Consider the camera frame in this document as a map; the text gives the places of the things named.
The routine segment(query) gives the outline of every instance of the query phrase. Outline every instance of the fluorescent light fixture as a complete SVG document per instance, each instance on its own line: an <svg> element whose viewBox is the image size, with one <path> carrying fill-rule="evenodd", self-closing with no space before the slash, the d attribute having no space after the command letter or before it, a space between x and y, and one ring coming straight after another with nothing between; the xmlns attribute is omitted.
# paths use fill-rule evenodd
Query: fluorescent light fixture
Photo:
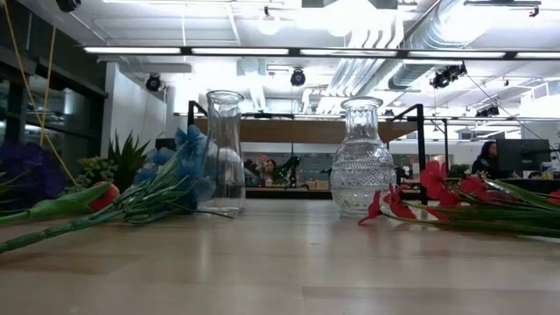
<svg viewBox="0 0 560 315"><path fill-rule="evenodd" d="M189 116L189 113L174 113L175 116ZM204 117L202 113L194 113L192 114L194 117Z"/></svg>
<svg viewBox="0 0 560 315"><path fill-rule="evenodd" d="M99 54L181 54L178 47L84 47L87 53Z"/></svg>
<svg viewBox="0 0 560 315"><path fill-rule="evenodd" d="M287 55L287 48L193 48L192 54L208 55Z"/></svg>
<svg viewBox="0 0 560 315"><path fill-rule="evenodd" d="M470 59L470 58L503 58L505 52L463 52L463 51L456 51L456 52L438 52L438 51L428 51L428 52L420 52L414 51L409 52L409 57L414 58L462 58L462 59Z"/></svg>
<svg viewBox="0 0 560 315"><path fill-rule="evenodd" d="M314 115L314 114L297 114L295 118L327 118L327 119L340 119L343 115Z"/></svg>
<svg viewBox="0 0 560 315"><path fill-rule="evenodd" d="M395 51L372 51L372 50L356 50L356 49L302 49L300 54L304 56L333 56L333 57L395 57Z"/></svg>
<svg viewBox="0 0 560 315"><path fill-rule="evenodd" d="M516 59L560 59L560 52L518 52Z"/></svg>
<svg viewBox="0 0 560 315"><path fill-rule="evenodd" d="M262 4L284 4L282 2L277 1L255 1L255 0L237 0L237 1L228 1L228 0L103 0L106 4L194 4L194 5L224 5L224 4L231 4L231 5L262 5Z"/></svg>
<svg viewBox="0 0 560 315"><path fill-rule="evenodd" d="M406 65L448 65L461 66L461 60L440 60L440 59L405 59L402 63Z"/></svg>

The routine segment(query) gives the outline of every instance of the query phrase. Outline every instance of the red anthurium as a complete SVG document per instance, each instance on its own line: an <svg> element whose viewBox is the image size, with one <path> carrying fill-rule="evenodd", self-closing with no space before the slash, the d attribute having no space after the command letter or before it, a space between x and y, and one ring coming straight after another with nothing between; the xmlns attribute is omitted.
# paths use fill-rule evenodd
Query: red anthurium
<svg viewBox="0 0 560 315"><path fill-rule="evenodd" d="M487 192L487 188L484 186L484 182L477 176L469 176L466 179L461 180L460 183L461 192L463 193L474 193L479 199L486 202L493 201L494 198Z"/></svg>
<svg viewBox="0 0 560 315"><path fill-rule="evenodd" d="M560 189L555 191L555 192L551 192L550 195L560 198ZM557 199L557 198L548 197L547 200L550 201L550 202L560 204L560 199Z"/></svg>
<svg viewBox="0 0 560 315"><path fill-rule="evenodd" d="M442 207L453 207L461 202L459 193L444 189L439 194L439 205Z"/></svg>
<svg viewBox="0 0 560 315"><path fill-rule="evenodd" d="M415 220L417 217L412 213L412 210L410 210L410 208L408 208L401 202L401 196L399 196L399 193L403 188L404 186L399 186L395 190L395 188L393 188L393 185L389 184L388 189L391 191L391 193L383 197L383 201L385 203L388 203L391 212L393 212L393 214L397 217Z"/></svg>
<svg viewBox="0 0 560 315"><path fill-rule="evenodd" d="M376 191L374 194L374 201L367 207L367 217L358 221L358 225L362 225L367 220L373 220L379 216L381 213L381 206L379 204L379 198L382 195L382 191Z"/></svg>
<svg viewBox="0 0 560 315"><path fill-rule="evenodd" d="M426 163L426 169L420 171L420 184L428 189L428 196L439 199L439 195L445 190L445 179L447 179L447 169L445 163L439 166L438 161Z"/></svg>

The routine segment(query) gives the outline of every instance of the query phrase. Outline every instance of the succulent plant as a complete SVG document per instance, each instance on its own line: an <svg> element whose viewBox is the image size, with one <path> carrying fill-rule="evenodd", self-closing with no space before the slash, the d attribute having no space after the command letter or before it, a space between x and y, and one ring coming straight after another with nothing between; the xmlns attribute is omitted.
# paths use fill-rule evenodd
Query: succulent plant
<svg viewBox="0 0 560 315"><path fill-rule="evenodd" d="M132 181L138 170L140 170L146 162L144 150L150 142L138 147L139 141L140 139L137 137L136 143L134 143L132 132L130 132L121 148L119 145L119 136L115 132L115 142L113 143L111 141L109 143L108 159L112 160L117 167L113 184L117 186L121 192L124 192L132 185Z"/></svg>

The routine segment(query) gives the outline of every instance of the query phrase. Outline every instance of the glass vase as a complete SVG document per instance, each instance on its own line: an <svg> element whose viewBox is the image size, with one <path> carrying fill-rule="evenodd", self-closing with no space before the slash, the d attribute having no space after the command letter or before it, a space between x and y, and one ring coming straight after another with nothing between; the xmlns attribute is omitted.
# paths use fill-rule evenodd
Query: glass vase
<svg viewBox="0 0 560 315"><path fill-rule="evenodd" d="M355 97L343 101L346 111L346 136L332 161L332 199L340 215L363 218L375 191L381 197L396 182L393 157L377 132L377 107L383 101L373 97ZM387 206L381 202L381 209Z"/></svg>
<svg viewBox="0 0 560 315"><path fill-rule="evenodd" d="M215 189L211 199L201 200L200 210L239 214L245 201L245 173L239 138L243 96L213 91L208 99L208 132L203 178Z"/></svg>

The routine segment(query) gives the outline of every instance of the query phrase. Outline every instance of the cable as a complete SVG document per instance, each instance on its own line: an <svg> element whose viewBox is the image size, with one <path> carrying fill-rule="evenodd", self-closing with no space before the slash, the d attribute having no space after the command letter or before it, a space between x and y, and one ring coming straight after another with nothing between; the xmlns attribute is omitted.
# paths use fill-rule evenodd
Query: cable
<svg viewBox="0 0 560 315"><path fill-rule="evenodd" d="M19 72L21 73L22 79L24 81L25 89L27 90L27 95L29 96L29 100L31 101L31 105L33 105L33 110L35 110L35 116L37 117L38 123L41 126L41 129L44 129L45 125L43 124L43 121L41 120L41 116L39 115L39 112L37 111L37 104L35 104L35 100L33 99L32 91L29 88L29 82L27 81L27 77L25 76L24 65L23 65L23 62L21 61L21 55L19 54L18 42L16 41L16 35L14 34L14 28L13 28L13 25L11 24L11 15L10 15L10 11L8 9L8 2L4 2L3 7L4 7L4 12L6 13L6 20L8 22L8 28L10 29L11 43L14 45L14 53L16 54L17 64L19 65ZM76 180L74 179L74 177L72 176L72 174L68 170L67 166L64 164L64 161L62 161L62 157L60 157L59 153L56 151L56 148L54 147L53 141L51 141L50 137L47 134L45 134L45 139L49 143L49 145L51 146L52 154L54 154L54 156L59 160L60 165L62 166L62 168L66 172L66 175L72 180L74 185L77 185Z"/></svg>
<svg viewBox="0 0 560 315"><path fill-rule="evenodd" d="M497 101L495 101L475 80L473 80L473 78L471 78L471 76L468 73L465 73L466 77L469 78L472 83L474 83L474 85L479 88L479 90L484 93L484 95L486 95L486 97L497 107L499 107L501 110L504 111L504 113L506 113L510 119L515 120L517 123L519 123L524 129L526 129L528 132L530 132L531 134L533 134L533 136L537 137L540 140L544 140L542 139L539 135L537 135L533 130L529 129L523 122L521 122L519 119L517 119L514 115L509 114L509 112L507 110L505 110ZM553 147L552 145L550 145L549 142L549 147L552 149L552 151L555 153L556 155L556 159L560 162L560 156L558 156L558 151L557 149L555 149L555 147Z"/></svg>
<svg viewBox="0 0 560 315"><path fill-rule="evenodd" d="M45 125L45 118L46 118L46 106L48 103L48 99L49 99L49 91L51 90L49 88L49 84L51 82L51 73L53 72L53 55L54 55L54 40L56 39L56 27L53 26L52 27L52 38L51 38L51 51L50 51L50 56L49 56L49 68L47 70L47 74L46 74L46 90L45 90L45 101L43 102L43 125ZM43 138L45 137L46 134L46 130L45 128L41 129L41 136L39 139L39 145L41 146L41 148L43 147Z"/></svg>

